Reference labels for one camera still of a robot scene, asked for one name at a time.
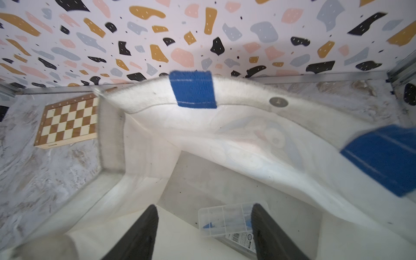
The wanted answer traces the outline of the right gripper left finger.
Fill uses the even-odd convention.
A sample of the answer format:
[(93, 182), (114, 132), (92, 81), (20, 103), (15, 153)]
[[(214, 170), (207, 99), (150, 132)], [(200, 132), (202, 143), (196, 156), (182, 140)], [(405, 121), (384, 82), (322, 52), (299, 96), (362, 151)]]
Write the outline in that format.
[(150, 205), (102, 260), (151, 260), (159, 223), (155, 205)]

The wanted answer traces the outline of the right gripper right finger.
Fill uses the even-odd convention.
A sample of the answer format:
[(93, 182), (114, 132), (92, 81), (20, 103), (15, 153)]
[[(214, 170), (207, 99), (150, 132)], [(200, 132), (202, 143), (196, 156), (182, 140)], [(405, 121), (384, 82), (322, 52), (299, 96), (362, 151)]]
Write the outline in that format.
[(309, 258), (261, 204), (253, 205), (251, 226), (259, 260), (307, 260)]

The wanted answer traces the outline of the white canvas bag blue handles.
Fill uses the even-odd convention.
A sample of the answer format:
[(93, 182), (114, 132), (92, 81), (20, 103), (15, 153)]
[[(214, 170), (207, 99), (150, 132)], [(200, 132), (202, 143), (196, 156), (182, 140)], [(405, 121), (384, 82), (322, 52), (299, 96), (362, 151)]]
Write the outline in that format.
[(209, 72), (99, 99), (101, 172), (3, 260), (101, 260), (150, 206), (152, 260), (246, 256), (198, 210), (261, 204), (308, 260), (416, 257), (416, 130)]

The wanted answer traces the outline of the wooden chessboard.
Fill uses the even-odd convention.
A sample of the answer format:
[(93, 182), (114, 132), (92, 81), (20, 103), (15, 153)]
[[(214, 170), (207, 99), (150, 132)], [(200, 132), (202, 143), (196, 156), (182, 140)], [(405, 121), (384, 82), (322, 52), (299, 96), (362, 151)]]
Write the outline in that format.
[(47, 105), (34, 146), (50, 149), (95, 139), (98, 104), (98, 97), (91, 93)]

